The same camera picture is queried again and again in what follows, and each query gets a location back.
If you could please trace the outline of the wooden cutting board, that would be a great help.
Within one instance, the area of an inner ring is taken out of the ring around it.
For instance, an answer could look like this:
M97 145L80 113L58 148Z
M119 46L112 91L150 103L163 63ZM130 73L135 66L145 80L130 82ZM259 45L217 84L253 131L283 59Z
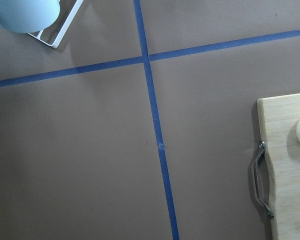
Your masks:
M256 102L261 142L253 162L256 196L270 218L272 239L300 240L300 93ZM265 160L269 196L260 193L258 163Z

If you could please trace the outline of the light blue cup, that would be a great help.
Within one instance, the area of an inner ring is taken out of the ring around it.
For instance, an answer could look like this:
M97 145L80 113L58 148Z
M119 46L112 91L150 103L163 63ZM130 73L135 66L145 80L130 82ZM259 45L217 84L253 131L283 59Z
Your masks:
M32 33L51 26L60 14L57 0L0 0L0 26L15 33Z

